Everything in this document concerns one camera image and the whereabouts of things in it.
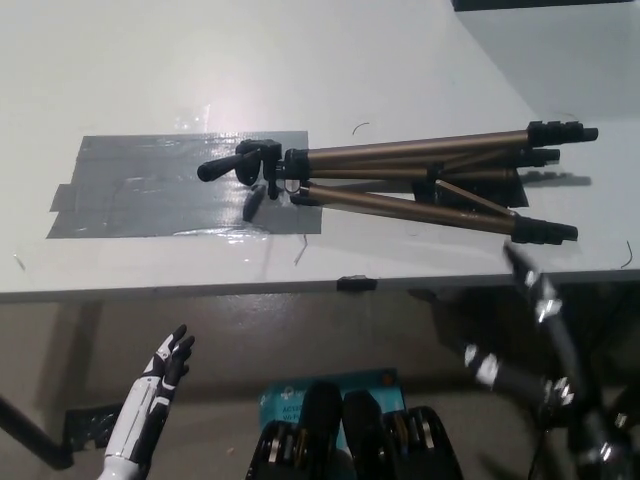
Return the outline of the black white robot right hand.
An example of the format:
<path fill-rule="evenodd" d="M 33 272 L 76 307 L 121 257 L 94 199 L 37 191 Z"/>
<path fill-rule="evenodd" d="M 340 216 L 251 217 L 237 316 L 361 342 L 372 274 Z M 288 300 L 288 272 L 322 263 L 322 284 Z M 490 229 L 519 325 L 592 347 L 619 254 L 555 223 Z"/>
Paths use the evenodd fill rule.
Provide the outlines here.
<path fill-rule="evenodd" d="M 602 389 L 584 348 L 564 318 L 561 295 L 549 275 L 519 247 L 507 241 L 503 255 L 535 325 L 551 343 L 561 376 L 557 380 L 537 377 L 474 343 L 464 345 L 465 368 L 484 387 L 528 403 L 549 421 L 562 420 L 580 479 L 637 479 L 639 451 L 630 434 L 605 410 Z"/>

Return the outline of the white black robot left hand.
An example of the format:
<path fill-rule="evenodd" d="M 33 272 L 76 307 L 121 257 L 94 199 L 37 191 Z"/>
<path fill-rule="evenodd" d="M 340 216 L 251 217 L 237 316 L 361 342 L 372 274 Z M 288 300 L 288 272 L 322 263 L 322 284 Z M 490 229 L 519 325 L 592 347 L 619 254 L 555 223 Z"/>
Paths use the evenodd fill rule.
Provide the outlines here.
<path fill-rule="evenodd" d="M 126 461 L 139 469 L 151 465 L 182 378 L 189 372 L 195 337 L 185 325 L 171 333 L 134 381 L 105 450 L 106 459 Z"/>

